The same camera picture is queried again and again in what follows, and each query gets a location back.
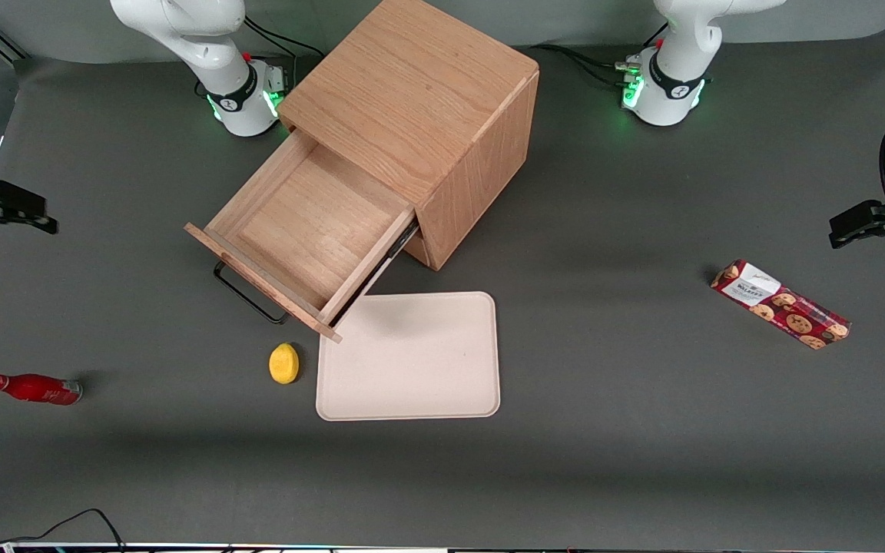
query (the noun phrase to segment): red bottle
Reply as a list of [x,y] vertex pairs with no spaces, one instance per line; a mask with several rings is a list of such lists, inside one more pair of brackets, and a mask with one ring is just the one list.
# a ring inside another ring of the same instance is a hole
[[53,403],[69,406],[81,398],[81,384],[43,375],[0,375],[0,390],[23,402]]

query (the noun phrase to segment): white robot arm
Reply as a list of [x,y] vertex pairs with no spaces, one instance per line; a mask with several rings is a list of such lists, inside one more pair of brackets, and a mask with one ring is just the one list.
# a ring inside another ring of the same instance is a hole
[[622,107],[652,125],[678,123],[698,104],[702,75],[723,43],[723,29],[713,20],[762,12],[786,1],[654,0],[670,31],[660,49],[649,46],[618,64],[628,72]]
[[231,133],[263,133],[278,120],[280,68],[246,61],[226,35],[241,28],[244,0],[111,0],[119,20],[179,56],[207,89],[214,114]]

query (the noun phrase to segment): red cookie package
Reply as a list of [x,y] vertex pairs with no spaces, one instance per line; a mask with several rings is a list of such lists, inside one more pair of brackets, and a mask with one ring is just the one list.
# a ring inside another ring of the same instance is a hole
[[822,349],[849,336],[849,321],[742,259],[719,273],[712,287],[811,349]]

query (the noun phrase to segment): white tray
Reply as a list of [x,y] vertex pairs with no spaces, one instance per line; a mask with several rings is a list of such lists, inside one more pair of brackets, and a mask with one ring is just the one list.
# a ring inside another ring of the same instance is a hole
[[317,413],[330,421],[491,416],[501,406],[487,293],[362,296],[320,337]]

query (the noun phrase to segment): gray tabletop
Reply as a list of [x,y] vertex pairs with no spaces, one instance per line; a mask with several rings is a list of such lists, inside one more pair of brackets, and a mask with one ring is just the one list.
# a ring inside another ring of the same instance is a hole
[[[257,318],[182,230],[284,133],[229,136],[182,64],[22,66],[0,178],[60,234],[0,228],[0,371],[88,392],[0,395],[0,538],[101,507],[130,541],[885,550],[885,238],[827,238],[880,197],[885,35],[726,45],[669,129],[531,53],[523,169],[442,272],[406,256],[373,290],[494,296],[501,409],[350,424],[313,408],[315,333]],[[849,339],[812,351],[709,290],[737,258]],[[278,386],[287,340],[304,375]]]

